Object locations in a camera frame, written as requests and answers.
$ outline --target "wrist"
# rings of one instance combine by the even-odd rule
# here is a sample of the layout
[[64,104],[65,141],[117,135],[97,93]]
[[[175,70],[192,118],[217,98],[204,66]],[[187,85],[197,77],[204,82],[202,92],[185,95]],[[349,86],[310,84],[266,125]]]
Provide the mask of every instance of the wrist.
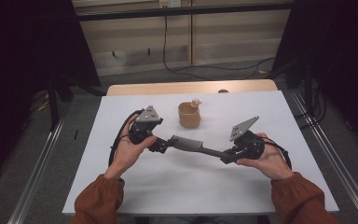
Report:
[[292,177],[295,173],[292,170],[286,170],[282,172],[275,180],[284,180]]
[[109,168],[107,168],[103,177],[106,179],[119,180],[121,178],[121,175],[124,174],[124,172],[126,172],[126,169],[122,167],[117,167],[114,164],[112,164],[111,166],[109,166]]

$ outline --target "white table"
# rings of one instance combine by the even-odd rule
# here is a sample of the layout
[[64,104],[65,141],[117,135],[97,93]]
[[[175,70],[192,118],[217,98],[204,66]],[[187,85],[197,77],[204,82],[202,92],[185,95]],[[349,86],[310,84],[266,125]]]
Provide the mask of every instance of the white table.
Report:
[[[179,124],[177,106],[196,97],[202,101],[200,126],[185,129]],[[250,130],[266,133],[287,149],[294,170],[324,191],[327,211],[338,210],[282,93],[252,91],[104,97],[63,213],[75,212],[77,195],[107,168],[110,147],[122,122],[133,111],[149,105],[164,118],[154,135],[169,139],[175,134],[201,140],[205,147],[222,151],[232,147],[228,141],[232,126],[259,116]],[[146,150],[122,177],[126,186],[124,203],[118,210],[121,215],[254,215],[275,211],[267,177],[254,168],[224,164],[203,154],[174,148],[168,148],[165,154]]]

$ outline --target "metal rail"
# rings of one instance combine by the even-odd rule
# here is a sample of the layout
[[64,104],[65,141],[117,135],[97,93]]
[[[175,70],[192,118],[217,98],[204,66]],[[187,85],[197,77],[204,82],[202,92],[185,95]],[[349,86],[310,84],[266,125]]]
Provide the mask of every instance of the metal rail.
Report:
[[[302,98],[301,94],[296,91],[292,91],[292,96],[296,101],[298,108],[300,109],[301,113],[305,113],[307,111],[306,107],[304,106],[305,101]],[[306,116],[307,123],[309,125],[316,123],[315,118]],[[351,174],[345,167],[342,160],[339,158],[336,150],[331,145],[330,141],[327,139],[327,136],[324,134],[324,131],[319,126],[319,124],[311,125],[310,126],[313,134],[315,135],[317,141],[319,142],[324,154],[326,155],[327,159],[330,161],[330,164],[333,166],[334,170],[336,171],[338,178],[341,180],[342,185],[350,195],[354,205],[358,209],[358,185],[352,178]]]
[[25,216],[27,215],[28,209],[31,205],[31,202],[36,194],[37,186],[40,182],[43,172],[45,171],[45,167],[48,164],[48,158],[51,154],[51,151],[54,148],[55,143],[60,135],[63,121],[68,114],[69,104],[64,105],[62,117],[56,125],[55,129],[50,132],[48,136],[48,140],[43,147],[42,153],[34,167],[34,170],[31,174],[31,177],[28,179],[27,185],[25,186],[22,194],[17,201],[16,207],[14,208],[10,219],[7,224],[21,224],[23,223]]

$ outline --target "black curtain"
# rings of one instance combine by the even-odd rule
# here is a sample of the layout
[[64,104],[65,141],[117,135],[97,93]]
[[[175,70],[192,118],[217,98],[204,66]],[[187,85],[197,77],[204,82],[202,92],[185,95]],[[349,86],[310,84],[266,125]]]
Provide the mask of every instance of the black curtain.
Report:
[[70,0],[0,1],[0,165],[50,76],[100,85],[79,22],[58,15],[75,15]]
[[306,75],[333,100],[358,132],[358,1],[324,0],[291,10],[273,71],[298,60],[284,71],[289,88]]

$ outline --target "person's right hand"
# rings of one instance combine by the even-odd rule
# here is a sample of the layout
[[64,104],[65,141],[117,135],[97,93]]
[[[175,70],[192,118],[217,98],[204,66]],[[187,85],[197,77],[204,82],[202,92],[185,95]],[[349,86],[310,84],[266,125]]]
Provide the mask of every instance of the person's right hand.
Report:
[[[257,133],[260,137],[267,137],[265,133]],[[294,175],[293,171],[286,164],[279,149],[265,145],[264,153],[258,160],[238,159],[238,165],[254,167],[267,177],[273,180],[283,180]]]

